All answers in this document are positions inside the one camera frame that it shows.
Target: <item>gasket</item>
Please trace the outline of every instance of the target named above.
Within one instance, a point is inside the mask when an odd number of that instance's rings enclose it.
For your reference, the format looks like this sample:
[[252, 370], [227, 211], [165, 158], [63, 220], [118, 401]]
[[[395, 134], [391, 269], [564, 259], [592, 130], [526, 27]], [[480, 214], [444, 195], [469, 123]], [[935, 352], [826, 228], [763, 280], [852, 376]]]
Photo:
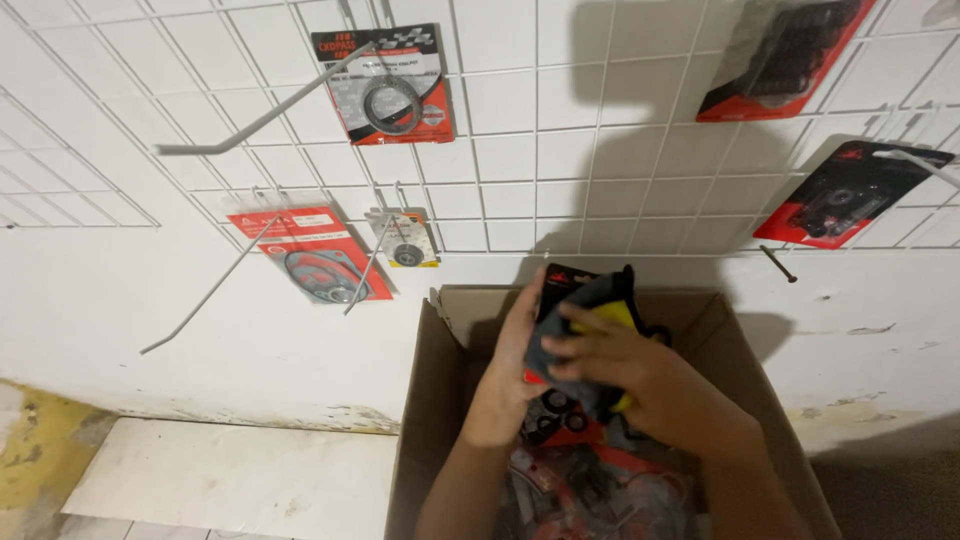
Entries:
[[[410, 101], [410, 107], [413, 109], [413, 116], [410, 120], [397, 124], [396, 122], [386, 122], [384, 119], [377, 117], [376, 112], [373, 111], [373, 98], [387, 88], [396, 90]], [[379, 75], [371, 78], [367, 87], [364, 88], [363, 113], [367, 116], [370, 125], [374, 126], [380, 133], [384, 135], [406, 135], [412, 132], [420, 123], [420, 119], [423, 118], [423, 103], [420, 102], [420, 95], [417, 94], [417, 90], [410, 83], [396, 75]]]

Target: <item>gasket set package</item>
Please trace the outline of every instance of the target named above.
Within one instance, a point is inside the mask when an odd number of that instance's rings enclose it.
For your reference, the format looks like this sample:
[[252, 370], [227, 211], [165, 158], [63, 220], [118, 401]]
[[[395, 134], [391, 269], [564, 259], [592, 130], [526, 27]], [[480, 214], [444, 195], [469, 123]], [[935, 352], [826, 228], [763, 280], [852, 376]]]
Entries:
[[890, 152], [900, 150], [936, 168], [948, 152], [852, 140], [833, 154], [754, 232], [754, 238], [837, 249], [893, 206], [930, 173]]
[[697, 121], [799, 114], [875, 1], [748, 1]]
[[229, 199], [227, 205], [241, 211], [227, 218], [251, 240], [279, 214], [256, 247], [314, 304], [349, 304], [354, 295], [358, 302], [393, 299], [375, 268], [360, 284], [372, 262], [325, 202], [294, 203], [267, 193], [254, 201], [246, 200], [252, 195], [236, 196], [239, 202]]
[[326, 83], [350, 144], [453, 140], [435, 24], [310, 36], [327, 69], [374, 44]]
[[368, 212], [364, 214], [377, 237], [389, 227], [380, 249], [393, 268], [436, 268], [440, 266], [423, 225], [423, 216], [415, 212]]

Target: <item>cardboard box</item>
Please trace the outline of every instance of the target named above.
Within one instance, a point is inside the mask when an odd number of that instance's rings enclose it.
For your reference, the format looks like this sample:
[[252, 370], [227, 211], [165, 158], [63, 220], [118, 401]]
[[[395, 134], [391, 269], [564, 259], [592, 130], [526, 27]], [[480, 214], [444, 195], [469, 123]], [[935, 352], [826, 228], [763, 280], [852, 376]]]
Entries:
[[[412, 538], [420, 507], [467, 413], [477, 368], [489, 361], [518, 290], [445, 286], [423, 301], [407, 406], [400, 429], [386, 538]], [[773, 387], [722, 294], [638, 291], [648, 324], [674, 332], [674, 348], [763, 426], [777, 474], [815, 538], [839, 539], [820, 485]]]

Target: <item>red logo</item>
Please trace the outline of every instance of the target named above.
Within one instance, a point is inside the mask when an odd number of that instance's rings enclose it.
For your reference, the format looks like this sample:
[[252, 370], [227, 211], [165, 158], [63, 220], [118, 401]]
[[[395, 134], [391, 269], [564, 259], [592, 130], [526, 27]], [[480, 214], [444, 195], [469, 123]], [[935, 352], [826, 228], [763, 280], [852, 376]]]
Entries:
[[862, 160], [863, 159], [863, 149], [857, 148], [856, 150], [848, 150], [846, 152], [837, 154], [837, 158], [843, 160]]

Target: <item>screw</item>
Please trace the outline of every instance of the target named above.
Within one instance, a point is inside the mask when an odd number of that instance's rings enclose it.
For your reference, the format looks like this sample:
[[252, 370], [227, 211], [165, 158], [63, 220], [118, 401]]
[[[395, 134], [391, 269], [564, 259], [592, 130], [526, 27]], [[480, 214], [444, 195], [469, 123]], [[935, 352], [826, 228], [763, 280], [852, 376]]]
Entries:
[[770, 260], [773, 261], [774, 264], [777, 265], [777, 267], [780, 269], [783, 275], [786, 276], [786, 280], [788, 282], [793, 283], [797, 281], [797, 277], [791, 274], [786, 268], [783, 267], [782, 264], [780, 264], [780, 261], [778, 261], [777, 258], [774, 257], [774, 252], [770, 251], [770, 249], [767, 248], [767, 246], [761, 245], [760, 251], [762, 251], [768, 258], [770, 258]]

